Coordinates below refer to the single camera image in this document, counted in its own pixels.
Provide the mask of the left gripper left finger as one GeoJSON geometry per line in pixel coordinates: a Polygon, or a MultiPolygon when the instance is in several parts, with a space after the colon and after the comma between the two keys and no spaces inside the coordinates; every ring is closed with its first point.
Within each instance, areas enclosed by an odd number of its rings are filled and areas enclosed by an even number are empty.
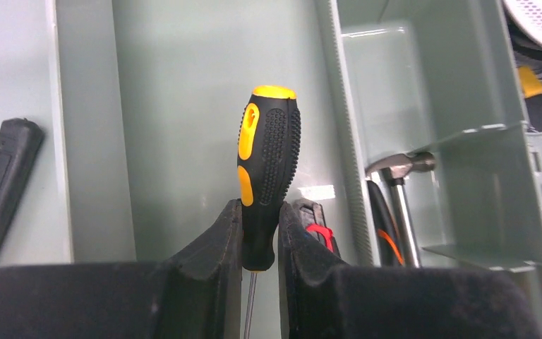
{"type": "Polygon", "coordinates": [[[0,338],[237,338],[241,204],[165,261],[0,268],[0,338]]]}

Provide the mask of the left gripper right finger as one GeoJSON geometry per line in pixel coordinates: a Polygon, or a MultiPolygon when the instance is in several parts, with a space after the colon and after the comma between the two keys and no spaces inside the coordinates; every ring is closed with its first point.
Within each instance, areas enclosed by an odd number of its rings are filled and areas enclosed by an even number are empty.
{"type": "Polygon", "coordinates": [[[283,338],[540,338],[522,290],[505,274],[353,266],[279,213],[283,338]]]}

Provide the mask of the orange black long-nose pliers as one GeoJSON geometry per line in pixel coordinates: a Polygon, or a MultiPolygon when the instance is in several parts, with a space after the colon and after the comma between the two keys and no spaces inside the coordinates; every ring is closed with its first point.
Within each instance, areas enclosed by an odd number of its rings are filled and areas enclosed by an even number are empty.
{"type": "Polygon", "coordinates": [[[366,183],[381,266],[403,266],[404,258],[400,249],[398,230],[383,193],[374,181],[368,180],[366,183]]]}

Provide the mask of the red utility knife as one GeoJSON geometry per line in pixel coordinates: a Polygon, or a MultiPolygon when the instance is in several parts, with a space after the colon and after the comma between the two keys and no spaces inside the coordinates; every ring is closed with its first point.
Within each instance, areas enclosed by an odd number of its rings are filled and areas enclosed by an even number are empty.
{"type": "Polygon", "coordinates": [[[300,198],[292,205],[299,214],[302,228],[340,258],[341,254],[333,231],[325,221],[323,206],[306,198],[300,198]]]}

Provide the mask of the steel claw hammer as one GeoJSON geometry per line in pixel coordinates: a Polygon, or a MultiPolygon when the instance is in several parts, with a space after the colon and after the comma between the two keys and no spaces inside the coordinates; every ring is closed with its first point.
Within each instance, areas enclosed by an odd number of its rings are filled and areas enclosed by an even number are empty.
{"type": "Polygon", "coordinates": [[[387,205],[399,234],[400,249],[404,258],[402,267],[421,267],[421,258],[404,187],[405,178],[413,172],[431,172],[435,166],[434,155],[422,152],[410,155],[405,153],[390,155],[373,162],[366,168],[366,181],[373,181],[372,175],[380,174],[389,189],[391,204],[387,205]]]}

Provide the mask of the black precision screwdriver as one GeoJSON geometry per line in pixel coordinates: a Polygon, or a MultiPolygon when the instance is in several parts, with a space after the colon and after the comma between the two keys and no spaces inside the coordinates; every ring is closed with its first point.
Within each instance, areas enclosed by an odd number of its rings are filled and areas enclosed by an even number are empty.
{"type": "Polygon", "coordinates": [[[258,274],[275,261],[279,212],[299,158],[301,115],[296,93],[278,85],[253,89],[241,120],[237,175],[241,191],[242,265],[250,271],[243,336],[249,338],[258,274]]]}

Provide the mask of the green plastic tool box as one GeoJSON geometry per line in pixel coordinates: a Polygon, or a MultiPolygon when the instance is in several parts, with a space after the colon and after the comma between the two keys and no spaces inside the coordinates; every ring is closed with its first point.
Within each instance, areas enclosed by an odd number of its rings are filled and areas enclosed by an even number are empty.
{"type": "Polygon", "coordinates": [[[0,1],[0,338],[542,338],[499,1],[0,1]]]}

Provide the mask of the black handled tool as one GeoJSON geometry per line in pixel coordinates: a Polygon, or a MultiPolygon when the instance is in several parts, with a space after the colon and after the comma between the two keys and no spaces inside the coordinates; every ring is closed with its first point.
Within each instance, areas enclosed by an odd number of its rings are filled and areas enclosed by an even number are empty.
{"type": "Polygon", "coordinates": [[[0,127],[0,248],[44,140],[43,130],[27,119],[8,119],[0,127]]]}

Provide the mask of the orange yellow cutter pliers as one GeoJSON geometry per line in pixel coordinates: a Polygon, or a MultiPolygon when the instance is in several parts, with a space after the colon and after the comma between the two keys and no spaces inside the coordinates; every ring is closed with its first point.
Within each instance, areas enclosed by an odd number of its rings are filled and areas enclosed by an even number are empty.
{"type": "Polygon", "coordinates": [[[542,81],[528,66],[517,69],[521,90],[525,99],[542,94],[542,81]]]}

